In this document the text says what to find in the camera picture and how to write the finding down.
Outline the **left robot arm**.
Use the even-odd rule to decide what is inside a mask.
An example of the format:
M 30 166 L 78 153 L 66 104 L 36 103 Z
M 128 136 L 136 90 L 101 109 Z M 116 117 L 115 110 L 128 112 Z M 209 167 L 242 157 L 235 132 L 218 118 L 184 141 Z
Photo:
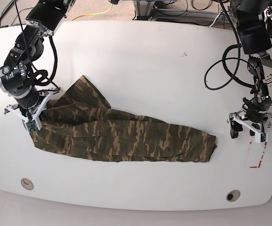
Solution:
M 249 56 L 247 67 L 253 75 L 254 84 L 250 87 L 251 99 L 243 99 L 242 109 L 230 113 L 231 138 L 237 138 L 243 127 L 250 130 L 255 142 L 268 140 L 272 113 L 272 59 L 267 53 L 272 47 L 265 22 L 264 10 L 268 0 L 232 0 L 229 12 L 234 19 L 236 31 L 244 54 Z

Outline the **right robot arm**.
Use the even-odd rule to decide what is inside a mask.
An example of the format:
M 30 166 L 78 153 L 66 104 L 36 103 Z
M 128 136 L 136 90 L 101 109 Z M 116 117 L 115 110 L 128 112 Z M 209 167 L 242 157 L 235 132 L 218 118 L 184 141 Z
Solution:
M 18 35 L 4 65 L 0 67 L 0 88 L 11 95 L 18 103 L 23 116 L 28 121 L 44 100 L 37 86 L 45 87 L 53 82 L 56 75 L 58 58 L 53 35 L 67 18 L 74 5 L 73 0 L 40 0 L 26 17 L 26 27 Z M 52 73 L 38 70 L 33 62 L 43 51 L 45 37 L 49 38 L 54 54 Z

